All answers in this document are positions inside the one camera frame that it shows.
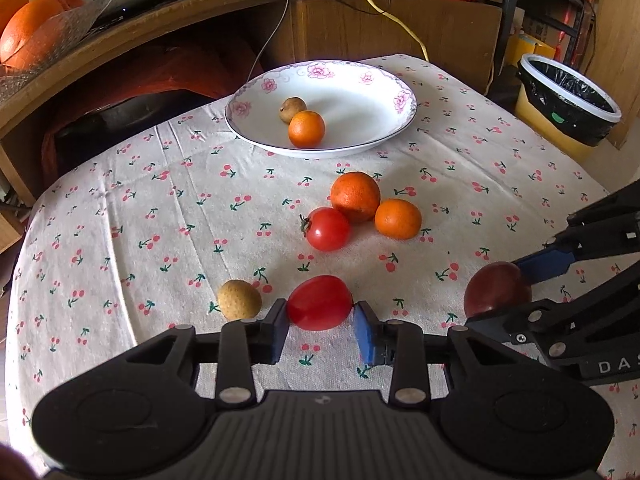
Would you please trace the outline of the red oval cherry tomato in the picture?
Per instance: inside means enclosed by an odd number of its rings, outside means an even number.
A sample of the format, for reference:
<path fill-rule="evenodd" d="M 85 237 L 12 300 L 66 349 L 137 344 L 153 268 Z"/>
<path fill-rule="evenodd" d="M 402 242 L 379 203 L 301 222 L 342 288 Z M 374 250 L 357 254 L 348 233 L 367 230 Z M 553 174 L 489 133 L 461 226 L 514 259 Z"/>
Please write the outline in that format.
<path fill-rule="evenodd" d="M 286 312 L 301 330 L 322 332 L 342 324 L 352 310 L 352 293 L 334 275 L 319 275 L 291 292 Z"/>

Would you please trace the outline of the dark red plum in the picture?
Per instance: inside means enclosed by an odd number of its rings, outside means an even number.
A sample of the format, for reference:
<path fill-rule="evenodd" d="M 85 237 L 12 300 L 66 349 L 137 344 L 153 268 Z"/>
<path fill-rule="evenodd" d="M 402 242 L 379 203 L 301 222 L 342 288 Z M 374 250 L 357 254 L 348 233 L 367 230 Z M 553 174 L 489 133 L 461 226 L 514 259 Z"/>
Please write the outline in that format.
<path fill-rule="evenodd" d="M 520 268 L 512 262 L 499 261 L 483 266 L 472 276 L 466 285 L 463 309 L 472 318 L 531 301 L 532 288 Z"/>

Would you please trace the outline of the small orange mandarin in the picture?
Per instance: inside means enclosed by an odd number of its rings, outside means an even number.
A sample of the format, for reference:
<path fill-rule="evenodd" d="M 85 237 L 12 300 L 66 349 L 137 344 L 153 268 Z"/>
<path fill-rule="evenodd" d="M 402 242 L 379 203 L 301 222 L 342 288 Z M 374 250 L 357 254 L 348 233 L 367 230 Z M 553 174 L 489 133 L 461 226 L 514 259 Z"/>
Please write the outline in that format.
<path fill-rule="evenodd" d="M 420 209 L 407 202 L 390 198 L 383 200 L 374 216 L 375 229 L 394 240 L 410 240 L 418 235 L 422 226 Z"/>
<path fill-rule="evenodd" d="M 318 148 L 326 134 L 323 118 L 313 110 L 302 110 L 288 124 L 288 138 L 296 148 Z"/>

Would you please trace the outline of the round red tomato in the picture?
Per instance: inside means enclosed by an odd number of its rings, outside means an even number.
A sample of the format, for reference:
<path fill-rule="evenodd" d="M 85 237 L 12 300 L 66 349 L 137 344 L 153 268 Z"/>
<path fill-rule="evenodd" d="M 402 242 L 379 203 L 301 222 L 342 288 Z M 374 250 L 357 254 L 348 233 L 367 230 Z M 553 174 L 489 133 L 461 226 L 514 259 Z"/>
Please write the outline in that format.
<path fill-rule="evenodd" d="M 336 209 L 321 207 L 300 216 L 300 230 L 308 244 L 320 252 L 334 252 L 349 241 L 350 224 Z"/>

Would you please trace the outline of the dark orange mandarin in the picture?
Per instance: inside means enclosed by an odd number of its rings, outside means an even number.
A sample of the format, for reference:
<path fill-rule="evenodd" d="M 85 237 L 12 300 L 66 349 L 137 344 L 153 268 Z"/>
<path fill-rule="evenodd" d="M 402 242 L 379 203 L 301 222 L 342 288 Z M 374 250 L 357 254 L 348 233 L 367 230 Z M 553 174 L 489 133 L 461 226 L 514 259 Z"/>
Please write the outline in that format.
<path fill-rule="evenodd" d="M 371 220 L 381 203 L 378 184 L 361 171 L 348 172 L 338 177 L 331 186 L 330 202 L 350 223 Z"/>

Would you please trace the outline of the brown longan fruit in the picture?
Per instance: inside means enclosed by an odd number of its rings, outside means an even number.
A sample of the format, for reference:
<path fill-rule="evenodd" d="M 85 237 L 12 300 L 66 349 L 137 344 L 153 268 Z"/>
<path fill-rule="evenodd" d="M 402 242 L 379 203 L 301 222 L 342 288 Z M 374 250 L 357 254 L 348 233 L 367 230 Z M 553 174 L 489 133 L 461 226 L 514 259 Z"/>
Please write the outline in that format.
<path fill-rule="evenodd" d="M 279 110 L 279 118 L 288 125 L 296 114 L 306 109 L 307 105 L 303 99 L 298 96 L 291 96 L 282 102 Z"/>

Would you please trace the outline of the yellow bin with black bag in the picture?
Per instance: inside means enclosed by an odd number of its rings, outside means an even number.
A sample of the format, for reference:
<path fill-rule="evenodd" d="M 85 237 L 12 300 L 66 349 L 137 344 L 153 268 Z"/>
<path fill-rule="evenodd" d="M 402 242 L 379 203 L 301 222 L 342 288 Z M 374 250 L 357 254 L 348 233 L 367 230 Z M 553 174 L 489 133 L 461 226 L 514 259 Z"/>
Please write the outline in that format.
<path fill-rule="evenodd" d="M 515 116 L 575 162 L 584 162 L 622 119 L 617 103 L 577 70 L 542 55 L 518 61 Z"/>

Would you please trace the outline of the cherry print tablecloth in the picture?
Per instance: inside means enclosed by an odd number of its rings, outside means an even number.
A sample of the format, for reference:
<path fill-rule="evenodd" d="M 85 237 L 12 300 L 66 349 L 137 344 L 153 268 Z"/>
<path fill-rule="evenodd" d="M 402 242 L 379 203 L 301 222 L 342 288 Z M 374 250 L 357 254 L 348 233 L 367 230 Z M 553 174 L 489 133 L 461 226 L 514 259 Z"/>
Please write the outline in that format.
<path fill-rule="evenodd" d="M 46 460 L 30 425 L 37 402 L 91 367 L 168 330 L 224 324 L 217 289 L 255 285 L 266 304 L 331 274 L 379 318 L 430 334 L 463 320 L 481 266 L 533 252 L 604 189 L 538 133 L 439 68 L 379 58 L 418 100 L 412 125 L 370 151 L 305 160 L 235 136 L 224 101 L 140 133 L 66 174 L 40 198 L 18 257 L 6 343 L 9 440 Z M 299 218 L 361 171 L 386 197 L 414 203 L 408 242 L 370 224 L 348 245 L 312 248 Z"/>

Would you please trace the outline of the black metal shelf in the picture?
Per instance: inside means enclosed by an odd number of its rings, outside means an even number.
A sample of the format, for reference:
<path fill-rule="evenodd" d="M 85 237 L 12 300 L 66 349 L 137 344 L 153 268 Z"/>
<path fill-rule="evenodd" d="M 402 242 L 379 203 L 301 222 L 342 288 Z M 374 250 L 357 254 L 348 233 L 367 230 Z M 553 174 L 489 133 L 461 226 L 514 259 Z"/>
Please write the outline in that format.
<path fill-rule="evenodd" d="M 501 3 L 501 21 L 494 54 L 496 77 L 506 64 L 506 50 L 518 9 L 523 10 L 524 16 L 534 24 L 559 34 L 559 57 L 562 62 L 573 68 L 582 65 L 596 24 L 592 0 L 501 0 Z"/>

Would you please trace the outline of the white floral ceramic bowl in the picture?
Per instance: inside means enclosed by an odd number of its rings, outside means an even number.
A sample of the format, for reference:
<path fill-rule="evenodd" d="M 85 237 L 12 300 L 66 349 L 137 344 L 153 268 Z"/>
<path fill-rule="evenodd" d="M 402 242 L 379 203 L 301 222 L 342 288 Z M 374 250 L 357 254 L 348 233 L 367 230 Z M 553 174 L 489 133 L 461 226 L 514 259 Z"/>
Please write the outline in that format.
<path fill-rule="evenodd" d="M 326 124 L 315 148 L 296 148 L 279 108 L 302 99 Z M 408 84 L 376 66 L 320 60 L 268 70 L 231 97 L 224 109 L 228 127 L 244 141 L 295 158 L 332 158 L 375 148 L 408 127 L 416 114 Z"/>

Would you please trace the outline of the red cloth under cabinet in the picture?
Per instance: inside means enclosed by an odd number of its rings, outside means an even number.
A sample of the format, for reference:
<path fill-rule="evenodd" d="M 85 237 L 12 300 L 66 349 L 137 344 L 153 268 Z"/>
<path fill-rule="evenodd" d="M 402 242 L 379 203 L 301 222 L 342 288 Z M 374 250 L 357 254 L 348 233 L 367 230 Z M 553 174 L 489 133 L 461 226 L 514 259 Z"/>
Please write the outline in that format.
<path fill-rule="evenodd" d="M 255 55 L 244 40 L 227 47 L 146 44 L 81 77 L 47 102 L 43 181 L 246 81 Z"/>

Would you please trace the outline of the wooden tv cabinet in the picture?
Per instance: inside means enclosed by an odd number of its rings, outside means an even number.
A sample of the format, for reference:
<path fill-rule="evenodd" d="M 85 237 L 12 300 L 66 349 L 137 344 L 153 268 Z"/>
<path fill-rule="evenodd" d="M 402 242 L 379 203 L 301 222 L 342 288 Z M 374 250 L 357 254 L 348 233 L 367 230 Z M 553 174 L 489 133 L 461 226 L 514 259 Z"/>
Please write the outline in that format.
<path fill-rule="evenodd" d="M 292 62 L 426 56 L 474 89 L 494 67 L 500 0 L 179 0 L 81 42 L 6 102 L 1 100 L 1 172 L 35 203 L 43 181 L 47 102 L 81 77 L 146 44 L 227 47 L 244 40 L 258 70 Z"/>

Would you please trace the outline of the glass fruit dish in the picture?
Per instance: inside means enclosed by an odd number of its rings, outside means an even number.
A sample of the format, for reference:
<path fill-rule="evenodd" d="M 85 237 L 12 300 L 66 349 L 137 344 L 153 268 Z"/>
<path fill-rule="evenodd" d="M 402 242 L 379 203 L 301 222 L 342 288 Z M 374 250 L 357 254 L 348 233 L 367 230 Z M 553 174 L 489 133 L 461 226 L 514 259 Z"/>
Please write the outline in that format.
<path fill-rule="evenodd" d="M 1 99 L 6 102 L 85 38 L 107 0 L 1 0 Z"/>

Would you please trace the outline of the front orange in dish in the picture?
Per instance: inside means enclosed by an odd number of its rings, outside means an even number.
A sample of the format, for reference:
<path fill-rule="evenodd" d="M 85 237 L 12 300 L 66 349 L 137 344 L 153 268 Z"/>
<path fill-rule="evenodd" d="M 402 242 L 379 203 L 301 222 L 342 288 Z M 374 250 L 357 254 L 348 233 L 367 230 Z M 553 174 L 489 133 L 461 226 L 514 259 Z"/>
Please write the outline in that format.
<path fill-rule="evenodd" d="M 49 19 L 62 13 L 55 0 L 32 0 L 18 10 L 1 36 L 1 62 L 16 70 L 30 70 L 39 64 L 51 47 L 51 38 L 35 41 L 38 29 Z"/>

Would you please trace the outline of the orange in dish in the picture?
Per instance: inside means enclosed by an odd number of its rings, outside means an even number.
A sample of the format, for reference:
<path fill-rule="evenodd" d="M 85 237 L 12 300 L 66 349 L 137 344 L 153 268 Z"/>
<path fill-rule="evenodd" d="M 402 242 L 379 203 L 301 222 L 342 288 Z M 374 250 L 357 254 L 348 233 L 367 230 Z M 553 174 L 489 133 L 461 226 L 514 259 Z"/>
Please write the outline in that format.
<path fill-rule="evenodd" d="M 14 14 L 21 10 L 23 6 L 29 3 L 29 0 L 0 0 L 0 35 L 6 29 Z"/>
<path fill-rule="evenodd" d="M 1 36 L 1 62 L 16 70 L 30 70 L 39 64 L 51 47 L 51 38 L 35 41 L 38 29 L 49 19 L 62 13 L 55 0 L 32 0 L 18 10 Z"/>

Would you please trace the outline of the red apple in dish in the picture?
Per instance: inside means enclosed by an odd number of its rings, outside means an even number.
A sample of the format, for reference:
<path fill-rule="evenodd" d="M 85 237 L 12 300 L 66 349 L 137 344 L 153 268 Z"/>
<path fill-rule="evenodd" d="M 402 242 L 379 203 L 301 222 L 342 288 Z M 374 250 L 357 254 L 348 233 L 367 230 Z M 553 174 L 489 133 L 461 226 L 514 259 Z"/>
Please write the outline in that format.
<path fill-rule="evenodd" d="M 69 11 L 80 8 L 85 4 L 84 0 L 55 0 L 63 9 L 63 11 Z"/>

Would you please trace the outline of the top orange in dish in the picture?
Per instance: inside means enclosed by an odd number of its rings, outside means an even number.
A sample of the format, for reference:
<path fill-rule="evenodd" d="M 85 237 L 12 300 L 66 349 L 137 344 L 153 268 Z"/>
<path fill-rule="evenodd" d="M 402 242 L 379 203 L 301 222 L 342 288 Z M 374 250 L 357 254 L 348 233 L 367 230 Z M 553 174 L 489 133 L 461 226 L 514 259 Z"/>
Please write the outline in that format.
<path fill-rule="evenodd" d="M 0 35 L 6 29 L 14 14 L 21 10 L 23 6 L 29 3 L 29 0 L 0 0 Z"/>

